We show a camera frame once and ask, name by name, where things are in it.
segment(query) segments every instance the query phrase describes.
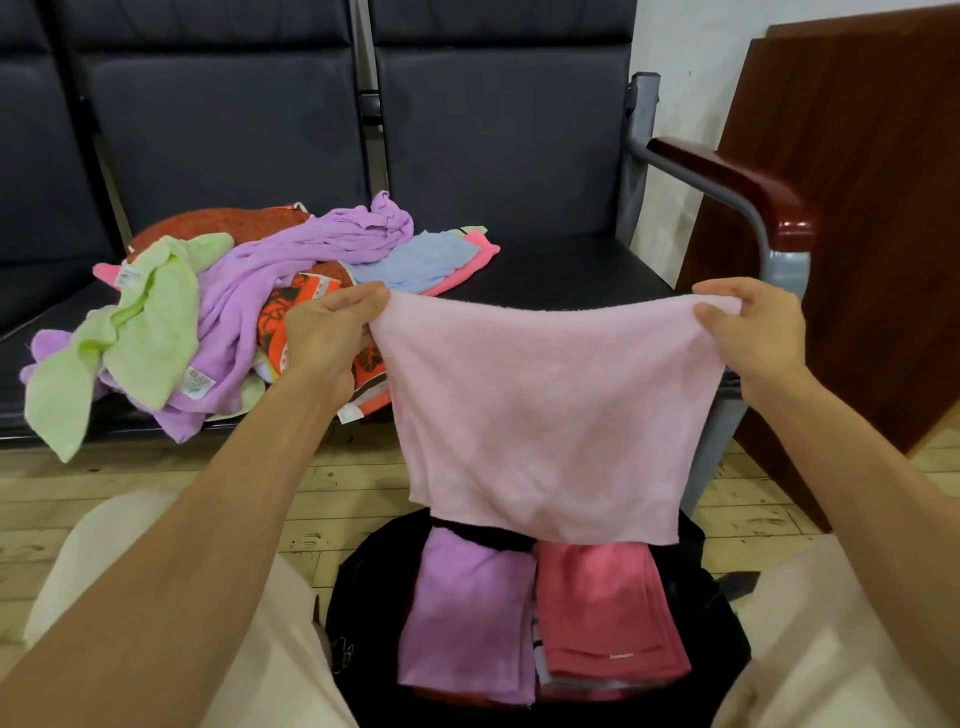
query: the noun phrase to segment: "hot pink towel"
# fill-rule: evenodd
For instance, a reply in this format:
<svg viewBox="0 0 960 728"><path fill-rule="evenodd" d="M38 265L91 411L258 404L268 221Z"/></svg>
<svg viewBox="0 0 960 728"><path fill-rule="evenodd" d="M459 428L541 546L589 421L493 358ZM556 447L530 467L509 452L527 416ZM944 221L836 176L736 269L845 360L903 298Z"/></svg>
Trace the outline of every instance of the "hot pink towel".
<svg viewBox="0 0 960 728"><path fill-rule="evenodd" d="M395 292L372 324L410 499L544 541L677 543L723 362L679 296L521 311Z"/></svg>
<svg viewBox="0 0 960 728"><path fill-rule="evenodd" d="M551 675L656 685L690 672L646 544L538 542L537 613Z"/></svg>

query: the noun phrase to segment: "chair backrest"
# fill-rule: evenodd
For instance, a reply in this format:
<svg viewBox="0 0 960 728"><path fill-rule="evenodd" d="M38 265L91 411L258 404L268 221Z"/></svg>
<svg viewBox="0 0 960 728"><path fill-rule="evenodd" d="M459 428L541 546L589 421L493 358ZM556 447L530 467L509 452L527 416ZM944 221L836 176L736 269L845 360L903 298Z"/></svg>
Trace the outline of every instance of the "chair backrest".
<svg viewBox="0 0 960 728"><path fill-rule="evenodd" d="M347 0L57 0L134 233L370 201Z"/></svg>
<svg viewBox="0 0 960 728"><path fill-rule="evenodd" d="M0 265L115 255L90 174L33 2L3 0Z"/></svg>
<svg viewBox="0 0 960 728"><path fill-rule="evenodd" d="M431 231L612 234L636 0L370 0L391 194Z"/></svg>

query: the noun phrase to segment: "floor plank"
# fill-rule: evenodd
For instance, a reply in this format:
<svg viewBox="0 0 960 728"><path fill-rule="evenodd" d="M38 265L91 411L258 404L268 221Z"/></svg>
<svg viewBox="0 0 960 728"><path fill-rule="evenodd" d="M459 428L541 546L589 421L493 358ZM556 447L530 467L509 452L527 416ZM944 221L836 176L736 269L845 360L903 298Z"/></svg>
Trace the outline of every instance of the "floor plank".
<svg viewBox="0 0 960 728"><path fill-rule="evenodd" d="M280 534L280 551L340 551L357 548L389 518L288 521Z"/></svg>
<svg viewBox="0 0 960 728"><path fill-rule="evenodd" d="M86 473L50 477L0 478L0 501L108 498L144 488L182 491L197 477L193 472Z"/></svg>
<svg viewBox="0 0 960 728"><path fill-rule="evenodd" d="M23 644L0 644L0 680L7 677L25 651Z"/></svg>
<svg viewBox="0 0 960 728"><path fill-rule="evenodd" d="M782 488L770 478L728 477L710 482L700 498L699 507L715 505L783 505L792 503Z"/></svg>
<svg viewBox="0 0 960 728"><path fill-rule="evenodd" d="M23 627L34 607L32 599L0 601L0 643L23 641Z"/></svg>
<svg viewBox="0 0 960 728"><path fill-rule="evenodd" d="M302 491L361 491L410 488L407 466L336 465L311 468L300 485Z"/></svg>
<svg viewBox="0 0 960 728"><path fill-rule="evenodd" d="M960 497L960 473L927 473L926 476L940 489L941 493L950 497Z"/></svg>
<svg viewBox="0 0 960 728"><path fill-rule="evenodd" d="M793 520L793 523L800 528L800 532L806 535L816 535L823 533L820 526L813 522L813 520L804 513L804 510L799 505L784 505L783 508L786 509L786 512L790 515L790 518Z"/></svg>
<svg viewBox="0 0 960 728"><path fill-rule="evenodd" d="M66 528L0 531L0 564L53 561L68 533Z"/></svg>
<svg viewBox="0 0 960 728"><path fill-rule="evenodd" d="M925 449L960 448L960 429L947 427L930 438Z"/></svg>
<svg viewBox="0 0 960 728"><path fill-rule="evenodd" d="M723 456L716 477L767 477L767 473L746 452L731 452Z"/></svg>
<svg viewBox="0 0 960 728"><path fill-rule="evenodd" d="M307 491L294 496L287 520L402 516L422 508L406 488L368 491Z"/></svg>
<svg viewBox="0 0 960 728"><path fill-rule="evenodd" d="M0 599L34 599L50 573L52 561L0 564Z"/></svg>
<svg viewBox="0 0 960 728"><path fill-rule="evenodd" d="M824 536L750 536L707 539L704 569L710 573L763 571L800 553Z"/></svg>
<svg viewBox="0 0 960 728"><path fill-rule="evenodd" d="M84 500L33 500L0 503L0 531L32 528L72 528L104 498Z"/></svg>
<svg viewBox="0 0 960 728"><path fill-rule="evenodd" d="M311 586L332 587L337 580L337 569L351 553L353 553L351 550L318 551L319 560L317 569L313 572Z"/></svg>
<svg viewBox="0 0 960 728"><path fill-rule="evenodd" d="M924 473L960 472L960 448L921 450L913 458L913 464Z"/></svg>
<svg viewBox="0 0 960 728"><path fill-rule="evenodd" d="M719 505L700 507L694 522L707 537L783 536L800 529L781 505Z"/></svg>
<svg viewBox="0 0 960 728"><path fill-rule="evenodd" d="M280 554L285 558L297 573L300 574L306 583L313 581L313 572L317 570L317 560L320 558L319 551L286 551Z"/></svg>

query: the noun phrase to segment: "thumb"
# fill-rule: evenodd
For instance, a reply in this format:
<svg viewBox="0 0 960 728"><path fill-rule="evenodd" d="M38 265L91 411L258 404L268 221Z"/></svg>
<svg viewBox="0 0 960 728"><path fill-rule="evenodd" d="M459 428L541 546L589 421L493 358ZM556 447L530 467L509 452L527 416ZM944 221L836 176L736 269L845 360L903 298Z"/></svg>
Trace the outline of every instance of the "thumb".
<svg viewBox="0 0 960 728"><path fill-rule="evenodd" d="M693 315L701 326L713 335L716 335L720 326L730 318L729 313L710 303L696 303L693 306Z"/></svg>
<svg viewBox="0 0 960 728"><path fill-rule="evenodd" d="M389 301L390 290L386 286L381 285L377 288L374 288L373 291L364 296L357 303L349 306L348 311L358 323L368 324L381 313L383 313L383 309L387 307L387 303Z"/></svg>

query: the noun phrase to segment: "hand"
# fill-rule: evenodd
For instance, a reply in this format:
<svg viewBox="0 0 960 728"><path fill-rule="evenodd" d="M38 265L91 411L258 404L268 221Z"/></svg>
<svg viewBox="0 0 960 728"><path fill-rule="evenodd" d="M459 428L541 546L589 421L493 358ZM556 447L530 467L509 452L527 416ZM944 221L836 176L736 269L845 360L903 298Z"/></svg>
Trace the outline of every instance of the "hand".
<svg viewBox="0 0 960 728"><path fill-rule="evenodd" d="M769 385L809 376L804 339L806 323L800 300L792 293L756 279L704 280L694 293L743 299L740 315L709 303L697 303L693 314L720 347L727 366L740 375L743 399L755 403Z"/></svg>
<svg viewBox="0 0 960 728"><path fill-rule="evenodd" d="M286 372L305 372L328 385L332 404L340 409L353 396L353 357L372 340L367 324L383 312L389 300L386 286L374 282L295 305L283 319Z"/></svg>

